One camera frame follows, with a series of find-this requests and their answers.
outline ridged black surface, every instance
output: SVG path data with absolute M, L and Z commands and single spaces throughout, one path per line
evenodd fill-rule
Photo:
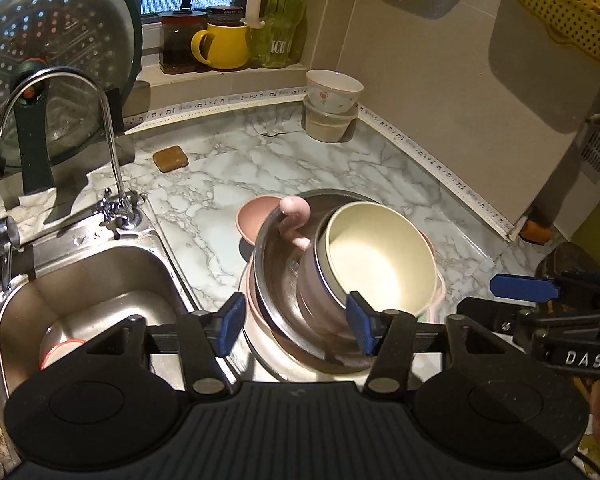
M 498 472 L 447 456 L 405 409 L 372 402 L 353 383 L 245 383 L 233 398 L 199 404 L 162 448 L 105 472 L 24 463 L 10 480 L 583 480 L 569 462 Z

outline jar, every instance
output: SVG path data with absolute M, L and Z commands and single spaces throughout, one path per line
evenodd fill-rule
M 202 70 L 203 65 L 191 53 L 191 38 L 206 29 L 205 12 L 162 12 L 159 14 L 160 68 L 165 74 L 183 74 Z
M 235 6 L 216 5 L 206 8 L 209 23 L 219 27 L 241 27 L 244 9 Z

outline sink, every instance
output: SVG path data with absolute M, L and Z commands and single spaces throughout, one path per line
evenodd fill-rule
M 115 247 L 19 288 L 0 320 L 7 392 L 40 370 L 67 339 L 89 340 L 132 314 L 149 325 L 173 323 L 186 308 L 164 264 L 138 247 Z
M 14 256 L 11 291 L 0 303 L 0 423 L 7 398 L 40 371 L 59 342 L 89 340 L 131 315 L 148 325 L 198 310 L 195 297 L 145 205 L 132 230 L 114 232 L 83 214 Z M 183 389 L 177 355 L 153 356 L 154 373 Z M 8 435 L 7 470 L 19 462 Z

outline yellow mug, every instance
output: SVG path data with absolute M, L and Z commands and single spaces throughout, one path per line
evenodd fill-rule
M 247 64 L 247 25 L 221 27 L 209 23 L 206 30 L 199 30 L 191 39 L 191 53 L 200 62 L 218 70 L 232 70 Z M 203 40 L 209 45 L 206 57 L 200 51 Z

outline black cable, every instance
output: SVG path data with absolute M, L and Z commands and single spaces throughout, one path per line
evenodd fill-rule
M 593 462 L 593 460 L 590 459 L 587 455 L 582 454 L 579 451 L 576 451 L 576 457 L 579 458 L 580 460 L 582 460 L 586 465 L 588 465 L 590 468 L 592 468 L 593 471 L 595 471 L 600 476 L 600 467 L 598 466 L 598 464 Z

